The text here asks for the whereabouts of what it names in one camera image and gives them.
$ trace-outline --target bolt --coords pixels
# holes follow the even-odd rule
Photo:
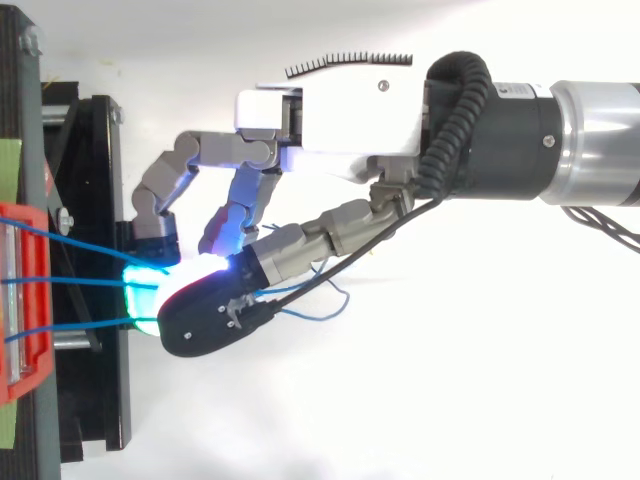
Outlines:
[[[60,232],[61,235],[64,235],[65,237],[67,235],[69,235],[69,231],[71,230],[71,227],[73,227],[75,225],[75,220],[74,218],[69,215],[69,210],[67,210],[65,207],[62,207],[58,210],[58,231]]]
[[[122,125],[124,123],[124,110],[122,107],[113,107],[111,109],[111,120],[116,125]]]
[[[553,135],[547,135],[542,139],[542,144],[547,148],[551,148],[556,144],[556,139]]]
[[[39,34],[39,31],[38,27],[31,25],[20,35],[20,48],[24,53],[32,57],[42,55],[42,42],[38,38],[42,38],[42,35]]]

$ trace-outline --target red plastic part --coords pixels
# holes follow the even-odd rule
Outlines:
[[[47,214],[34,207],[0,203],[0,216],[31,227],[47,231]],[[40,235],[20,230],[22,247],[22,276],[48,277],[49,240]],[[48,283],[25,283],[22,287],[24,304],[24,329],[52,324],[51,287]],[[0,321],[0,404],[11,402],[30,392],[53,371],[53,338],[51,332],[36,333],[24,339],[28,374],[13,385],[8,384],[9,369],[6,363],[4,322]]]

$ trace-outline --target white background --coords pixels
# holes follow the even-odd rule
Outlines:
[[[126,199],[187,129],[233,126],[237,91],[330,51],[457,49],[496,81],[640,81],[628,0],[41,0],[43,79],[112,95]],[[174,209],[186,256],[231,173]],[[366,187],[291,174],[266,220],[314,218]],[[127,218],[132,208],[125,205]],[[608,210],[640,229],[637,210]],[[218,353],[131,335],[133,440],[65,480],[640,477],[640,259],[540,201],[449,202],[338,277],[329,323],[278,317]],[[324,313],[323,287],[298,308]]]

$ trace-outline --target blue cable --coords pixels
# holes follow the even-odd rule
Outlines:
[[[117,325],[126,325],[138,320],[144,320],[141,318],[116,318],[114,320],[101,320],[99,322],[87,322],[87,323],[62,323],[59,325],[47,325],[46,327],[33,328],[31,330],[25,330],[24,332],[17,333],[4,339],[4,343],[10,343],[15,340],[19,340],[29,335],[42,332],[58,332],[64,330],[89,330],[92,328],[104,328],[115,327]]]
[[[114,250],[112,248],[101,247],[99,245],[93,245],[91,243],[81,242],[80,240],[74,240],[72,238],[63,237],[62,235],[58,235],[57,233],[46,232],[44,230],[40,230],[39,228],[35,228],[30,225],[26,225],[21,222],[16,222],[15,220],[11,220],[4,217],[0,217],[0,223],[11,225],[12,227],[21,228],[22,230],[26,230],[27,232],[35,233],[36,235],[49,238],[50,240],[56,240],[61,243],[66,243],[74,247],[84,248],[85,250],[91,250],[94,252],[111,255],[112,257],[120,258],[122,260],[126,260],[128,262],[135,263],[143,267],[152,268],[153,270],[159,270],[165,275],[169,275],[169,272],[162,267],[159,267],[150,262],[147,262],[146,260],[141,260],[139,258],[136,258],[133,255],[128,255],[126,253],[119,252],[118,250]]]
[[[68,285],[94,285],[98,287],[119,287],[119,288],[144,288],[146,290],[157,290],[157,285],[147,285],[145,283],[122,282],[119,280],[101,280],[98,278],[76,278],[76,277],[20,277],[4,278],[0,280],[3,285],[22,283],[65,283]]]
[[[313,270],[316,275],[319,275],[321,270],[316,270],[315,268],[311,267],[311,270]],[[351,294],[349,292],[347,292],[346,290],[341,289],[340,287],[338,287],[333,280],[329,279],[327,280],[327,282],[329,284],[331,284],[331,286],[338,292],[341,293],[342,295],[344,295],[344,302],[342,303],[342,306],[336,310],[335,312],[325,316],[325,317],[312,317],[311,315],[306,315],[304,313],[300,313],[300,312],[296,312],[294,310],[289,310],[288,308],[283,308],[282,310],[280,310],[282,313],[286,313],[287,315],[292,315],[294,317],[298,317],[298,318],[302,318],[303,320],[311,320],[313,322],[324,322],[326,320],[331,320],[332,318],[336,318],[338,315],[340,315],[342,312],[344,312],[347,309],[347,306],[349,305],[349,302],[351,301]]]
[[[271,225],[262,225],[263,228],[266,228],[268,230],[277,230],[278,228],[280,228],[278,225],[276,225],[275,223],[272,223]],[[315,268],[313,268],[313,266],[311,267],[311,270],[313,270],[314,275],[312,277],[315,278],[318,275],[320,275],[322,273],[322,271],[324,270],[324,267],[327,265],[327,261],[325,260],[324,262],[322,262],[322,265],[320,265],[320,268],[318,270],[316,270]],[[299,283],[297,285],[293,285],[291,287],[285,287],[285,288],[274,288],[274,289],[270,289],[270,290],[261,290],[256,292],[256,296],[260,296],[260,295],[267,295],[267,294],[272,294],[272,293],[285,293],[285,292],[290,292],[292,290],[297,290],[298,288],[302,287],[303,285],[305,285],[307,282],[302,282]],[[342,306],[336,310],[335,312],[326,315],[324,317],[313,317],[311,315],[306,315],[304,313],[300,313],[300,312],[296,312],[295,310],[289,310],[287,308],[283,308],[282,310],[280,310],[282,313],[286,313],[287,315],[292,315],[294,317],[298,317],[298,318],[302,318],[303,320],[311,320],[313,322],[324,322],[326,320],[331,320],[332,318],[336,318],[338,315],[340,315],[342,312],[344,312],[347,309],[347,306],[349,305],[349,302],[351,301],[351,294],[349,292],[347,292],[346,290],[341,289],[340,287],[338,287],[333,280],[329,279],[327,280],[327,282],[338,292],[341,293],[342,295],[344,295],[344,302],[342,303]]]

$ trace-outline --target blue light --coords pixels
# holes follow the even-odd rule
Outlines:
[[[155,285],[158,289],[126,287],[127,311],[132,318],[155,318],[162,304],[178,290],[218,270],[226,270],[228,266],[225,258],[207,253],[167,267],[169,275],[147,267],[128,265],[122,272],[123,281]],[[158,322],[144,320],[134,324],[144,333],[160,336]]]

